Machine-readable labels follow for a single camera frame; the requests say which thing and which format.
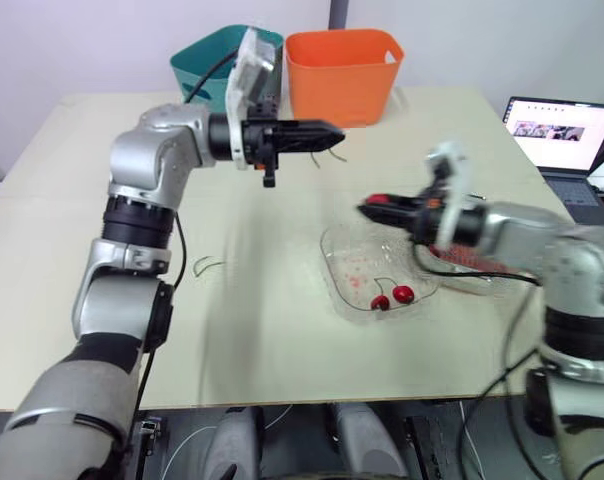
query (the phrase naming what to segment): cherry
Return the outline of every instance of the cherry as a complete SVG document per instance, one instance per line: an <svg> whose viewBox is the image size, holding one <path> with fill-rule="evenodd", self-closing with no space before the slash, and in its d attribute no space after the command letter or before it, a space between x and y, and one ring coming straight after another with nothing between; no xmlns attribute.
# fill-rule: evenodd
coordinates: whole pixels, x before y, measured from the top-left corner
<svg viewBox="0 0 604 480"><path fill-rule="evenodd" d="M395 298L399 303L409 304L415 300L415 293L413 293L413 289L411 287L407 287L406 285L398 285L393 289L393 298Z"/></svg>
<svg viewBox="0 0 604 480"><path fill-rule="evenodd" d="M391 302L389 302L389 297L386 295L378 295L373 300L371 300L371 310L388 310L391 306Z"/></svg>

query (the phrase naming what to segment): laptop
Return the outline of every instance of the laptop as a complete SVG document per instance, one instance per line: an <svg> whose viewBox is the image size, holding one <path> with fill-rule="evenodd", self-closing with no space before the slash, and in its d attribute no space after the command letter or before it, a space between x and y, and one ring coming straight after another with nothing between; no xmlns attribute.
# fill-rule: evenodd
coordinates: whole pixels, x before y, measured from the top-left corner
<svg viewBox="0 0 604 480"><path fill-rule="evenodd" d="M604 225L587 177L604 140L604 105L511 97L504 124L577 223Z"/></svg>

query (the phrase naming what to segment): plastic container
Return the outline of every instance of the plastic container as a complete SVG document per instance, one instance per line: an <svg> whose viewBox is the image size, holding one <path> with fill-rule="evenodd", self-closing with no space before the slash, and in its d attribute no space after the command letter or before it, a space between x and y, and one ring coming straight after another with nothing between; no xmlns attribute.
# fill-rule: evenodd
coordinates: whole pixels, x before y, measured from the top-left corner
<svg viewBox="0 0 604 480"><path fill-rule="evenodd" d="M469 247L454 245L442 252L435 247L427 249L421 246L417 253L426 267L438 272L509 272L504 265L483 259ZM499 277L442 277L440 282L444 287L475 295L499 295L504 288L504 281Z"/></svg>
<svg viewBox="0 0 604 480"><path fill-rule="evenodd" d="M171 57L171 67L184 96L193 89L200 78L221 58L238 48L248 26L229 25L195 42L193 45ZM261 98L280 102L282 84L282 35L268 30L252 27L258 32L261 40L275 47L275 65L273 73L264 86ZM205 103L212 112L225 112L224 96L233 62L229 61L220 67L195 96L195 101Z"/></svg>
<svg viewBox="0 0 604 480"><path fill-rule="evenodd" d="M286 39L289 89L295 118L340 127L376 123L404 58L381 30L327 30Z"/></svg>
<svg viewBox="0 0 604 480"><path fill-rule="evenodd" d="M320 239L320 249L336 312L356 322L418 318L439 282L413 264L407 247L406 234L401 230L377 225L328 228ZM413 290L413 303L402 304L393 298L396 285ZM380 294L389 299L389 310L371 309L371 300Z"/></svg>

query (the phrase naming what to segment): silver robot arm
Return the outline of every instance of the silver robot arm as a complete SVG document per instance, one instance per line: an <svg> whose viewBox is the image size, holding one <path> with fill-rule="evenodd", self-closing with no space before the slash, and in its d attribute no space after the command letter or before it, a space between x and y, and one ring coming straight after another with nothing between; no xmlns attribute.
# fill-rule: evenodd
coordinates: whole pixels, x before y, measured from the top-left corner
<svg viewBox="0 0 604 480"><path fill-rule="evenodd" d="M360 211L419 243L475 247L542 284L544 367L527 375L526 418L536 431L554 434L568 480L604 479L604 227L467 197L460 191L468 185L466 159L450 144L428 164L434 181L419 197L376 194Z"/></svg>
<svg viewBox="0 0 604 480"><path fill-rule="evenodd" d="M164 105L115 141L104 228L72 312L78 343L36 381L0 435L0 480L121 476L141 358L169 330L173 286L158 276L168 271L193 169L234 160L260 167L272 187L278 153L321 151L344 138L325 122L278 121L273 106L254 105L272 53L247 32L229 78L228 115Z"/></svg>

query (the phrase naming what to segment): white table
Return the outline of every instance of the white table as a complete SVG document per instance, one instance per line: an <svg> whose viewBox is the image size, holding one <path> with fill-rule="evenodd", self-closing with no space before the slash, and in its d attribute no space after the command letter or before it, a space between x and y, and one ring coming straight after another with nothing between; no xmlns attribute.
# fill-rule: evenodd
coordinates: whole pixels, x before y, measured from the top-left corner
<svg viewBox="0 0 604 480"><path fill-rule="evenodd" d="M111 142L145 110L177 100L173 93L66 97L5 179L0 410L15 408L75 343L71 306L101 229ZM499 368L520 285L497 301L441 288L424 317L363 326L335 313L321 274L322 231L361 222L354 207L369 193L415 194L429 180L425 154L449 139L473 161L475 192L568 217L486 101L464 88L395 90L380 123L350 130L336 146L348 163L320 153L318 170L307 154L282 156L276 189L230 163L194 171L180 209L187 275L142 406L477 394ZM168 281L180 263L177 238L171 248ZM226 264L196 279L193 261L204 255ZM538 298L514 355L540 331Z"/></svg>

